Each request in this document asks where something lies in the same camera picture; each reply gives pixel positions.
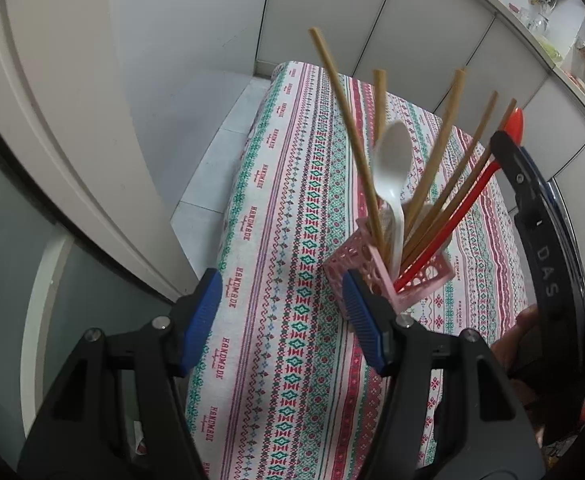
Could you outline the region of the person's right hand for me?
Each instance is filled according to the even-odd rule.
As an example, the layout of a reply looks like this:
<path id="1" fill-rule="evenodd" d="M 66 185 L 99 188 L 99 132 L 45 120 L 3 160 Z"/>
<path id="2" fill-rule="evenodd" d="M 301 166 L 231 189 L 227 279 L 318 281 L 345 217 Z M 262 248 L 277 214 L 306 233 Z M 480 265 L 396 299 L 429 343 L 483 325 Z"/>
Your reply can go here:
<path id="1" fill-rule="evenodd" d="M 494 356 L 506 372 L 513 365 L 521 340 L 536 326 L 537 322 L 539 322 L 539 310 L 537 310 L 536 304 L 531 304 L 517 315 L 515 325 L 492 344 L 491 349 Z M 534 394 L 524 382 L 512 379 L 510 383 L 524 406 L 535 400 Z"/>

